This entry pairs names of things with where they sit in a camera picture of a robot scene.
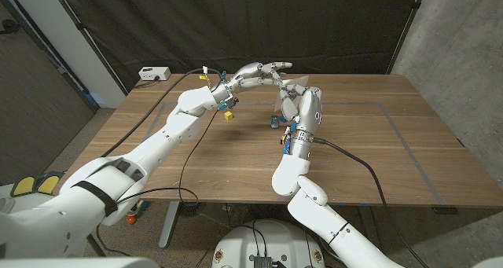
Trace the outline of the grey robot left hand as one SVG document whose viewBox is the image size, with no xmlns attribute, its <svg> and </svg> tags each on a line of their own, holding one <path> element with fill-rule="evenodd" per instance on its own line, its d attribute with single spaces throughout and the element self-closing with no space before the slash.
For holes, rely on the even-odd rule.
<svg viewBox="0 0 503 268">
<path fill-rule="evenodd" d="M 285 61 L 268 64 L 259 62 L 247 64 L 211 93 L 217 103 L 228 105 L 226 102 L 235 98 L 236 94 L 252 90 L 261 85 L 272 85 L 281 89 L 284 87 L 284 83 L 277 71 L 291 66 L 291 62 Z"/>
</svg>

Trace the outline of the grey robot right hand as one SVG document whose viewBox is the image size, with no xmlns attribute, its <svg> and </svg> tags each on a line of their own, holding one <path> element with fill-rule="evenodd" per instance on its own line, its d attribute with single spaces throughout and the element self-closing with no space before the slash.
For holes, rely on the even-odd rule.
<svg viewBox="0 0 503 268">
<path fill-rule="evenodd" d="M 291 84 L 279 89 L 278 96 L 283 117 L 296 122 L 298 130 L 316 134 L 322 119 L 321 90 Z"/>
</svg>

